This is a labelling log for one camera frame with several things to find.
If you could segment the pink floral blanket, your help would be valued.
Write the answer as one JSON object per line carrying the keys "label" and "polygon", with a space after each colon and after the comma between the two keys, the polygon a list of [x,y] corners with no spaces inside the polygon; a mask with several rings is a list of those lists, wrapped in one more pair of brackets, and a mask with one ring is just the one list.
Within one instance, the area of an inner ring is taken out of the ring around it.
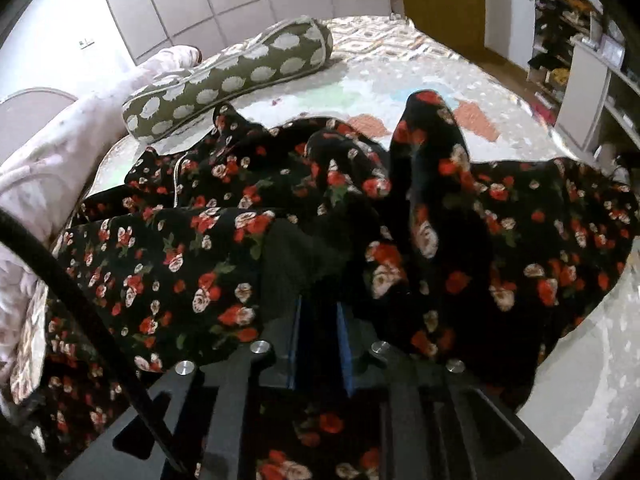
{"label": "pink floral blanket", "polygon": [[1,209],[50,247],[106,152],[126,134],[122,104],[128,96],[201,59],[196,47],[160,50],[62,110],[1,165]]}

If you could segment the pink arched headboard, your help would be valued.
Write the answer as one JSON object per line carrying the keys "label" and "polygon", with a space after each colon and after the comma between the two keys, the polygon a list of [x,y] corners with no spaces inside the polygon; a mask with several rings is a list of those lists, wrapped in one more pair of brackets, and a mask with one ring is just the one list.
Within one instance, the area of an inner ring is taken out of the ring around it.
{"label": "pink arched headboard", "polygon": [[0,104],[0,162],[76,100],[72,94],[47,87],[28,88],[7,96]]}

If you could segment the olive bolster pillow white spots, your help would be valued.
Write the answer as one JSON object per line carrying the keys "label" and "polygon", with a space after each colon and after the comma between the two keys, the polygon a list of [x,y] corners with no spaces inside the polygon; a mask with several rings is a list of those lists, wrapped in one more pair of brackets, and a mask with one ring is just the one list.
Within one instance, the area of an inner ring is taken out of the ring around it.
{"label": "olive bolster pillow white spots", "polygon": [[326,24],[306,15],[289,18],[197,66],[160,74],[130,94],[122,119],[130,136],[150,144],[221,102],[317,73],[332,51]]}

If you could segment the cluttered white shelf unit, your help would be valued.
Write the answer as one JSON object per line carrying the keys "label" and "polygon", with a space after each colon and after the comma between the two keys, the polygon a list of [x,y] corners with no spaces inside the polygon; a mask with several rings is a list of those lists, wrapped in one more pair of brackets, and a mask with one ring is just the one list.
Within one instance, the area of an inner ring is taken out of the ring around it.
{"label": "cluttered white shelf unit", "polygon": [[639,75],[615,22],[589,0],[530,0],[527,80],[567,151],[606,170],[639,170]]}

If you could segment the brown wooden door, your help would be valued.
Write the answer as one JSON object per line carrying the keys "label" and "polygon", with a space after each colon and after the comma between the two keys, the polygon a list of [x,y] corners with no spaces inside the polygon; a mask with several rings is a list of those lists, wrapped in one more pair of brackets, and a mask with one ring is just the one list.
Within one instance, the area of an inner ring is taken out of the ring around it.
{"label": "brown wooden door", "polygon": [[485,0],[404,0],[405,14],[427,36],[465,56],[485,47]]}

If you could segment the white wall switch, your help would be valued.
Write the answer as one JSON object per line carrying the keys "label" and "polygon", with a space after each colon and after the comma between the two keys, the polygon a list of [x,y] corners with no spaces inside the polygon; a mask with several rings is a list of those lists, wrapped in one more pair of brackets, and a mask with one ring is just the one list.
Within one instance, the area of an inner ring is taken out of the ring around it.
{"label": "white wall switch", "polygon": [[94,41],[89,39],[81,39],[78,41],[78,44],[81,50],[84,50],[85,48],[92,46],[94,44]]}

